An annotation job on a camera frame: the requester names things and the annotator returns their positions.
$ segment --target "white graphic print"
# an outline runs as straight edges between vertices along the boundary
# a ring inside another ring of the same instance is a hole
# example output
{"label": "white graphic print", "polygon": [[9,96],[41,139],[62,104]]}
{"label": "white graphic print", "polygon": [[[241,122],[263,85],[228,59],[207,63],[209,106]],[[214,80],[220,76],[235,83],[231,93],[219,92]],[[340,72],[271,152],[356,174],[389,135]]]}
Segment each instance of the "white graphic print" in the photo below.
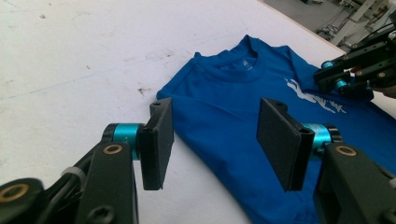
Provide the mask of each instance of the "white graphic print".
{"label": "white graphic print", "polygon": [[285,78],[287,85],[294,90],[297,93],[297,96],[300,97],[301,99],[307,100],[313,104],[318,103],[323,109],[330,111],[332,113],[346,113],[346,111],[343,109],[342,105],[338,105],[334,101],[329,101],[326,99],[323,99],[319,96],[310,94],[310,93],[304,93],[301,91],[300,85],[298,82],[296,82],[293,79],[287,79]]}

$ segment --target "gray floor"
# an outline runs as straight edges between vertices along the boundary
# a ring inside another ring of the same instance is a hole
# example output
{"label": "gray floor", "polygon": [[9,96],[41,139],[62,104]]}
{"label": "gray floor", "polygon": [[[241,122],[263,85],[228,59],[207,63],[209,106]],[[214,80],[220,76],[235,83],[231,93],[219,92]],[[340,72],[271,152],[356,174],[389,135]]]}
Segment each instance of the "gray floor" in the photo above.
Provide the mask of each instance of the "gray floor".
{"label": "gray floor", "polygon": [[313,32],[328,24],[338,26],[348,16],[348,12],[339,7],[333,0],[325,0],[322,4],[312,3],[309,5],[301,0],[262,1]]}

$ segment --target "white tabletop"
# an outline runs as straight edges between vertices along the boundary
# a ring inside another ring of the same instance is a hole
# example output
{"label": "white tabletop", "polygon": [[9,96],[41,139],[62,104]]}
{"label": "white tabletop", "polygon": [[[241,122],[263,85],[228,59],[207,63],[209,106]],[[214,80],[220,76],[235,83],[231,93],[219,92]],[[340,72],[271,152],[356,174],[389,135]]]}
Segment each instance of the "white tabletop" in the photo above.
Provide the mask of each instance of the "white tabletop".
{"label": "white tabletop", "polygon": [[[316,66],[343,53],[256,0],[1,1],[0,184],[49,187],[108,123],[147,122],[156,92],[195,51],[217,54],[244,35]],[[375,101],[395,116],[394,102]],[[141,223],[249,223],[177,136],[163,190],[143,191],[134,168]]]}

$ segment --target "blue t-shirt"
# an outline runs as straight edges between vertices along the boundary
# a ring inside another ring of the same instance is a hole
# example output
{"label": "blue t-shirt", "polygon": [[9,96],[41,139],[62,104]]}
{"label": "blue t-shirt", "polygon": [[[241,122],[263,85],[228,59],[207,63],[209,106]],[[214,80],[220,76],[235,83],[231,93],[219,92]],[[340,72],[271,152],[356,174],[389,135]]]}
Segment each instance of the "blue t-shirt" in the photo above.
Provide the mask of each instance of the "blue t-shirt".
{"label": "blue t-shirt", "polygon": [[262,97],[285,103],[301,123],[330,123],[344,141],[396,172],[396,120],[370,102],[318,93],[317,68],[287,46],[245,36],[218,55],[195,56],[157,94],[173,97],[177,134],[210,167],[254,223],[318,223],[313,191],[320,161],[302,191],[285,192],[256,140]]}

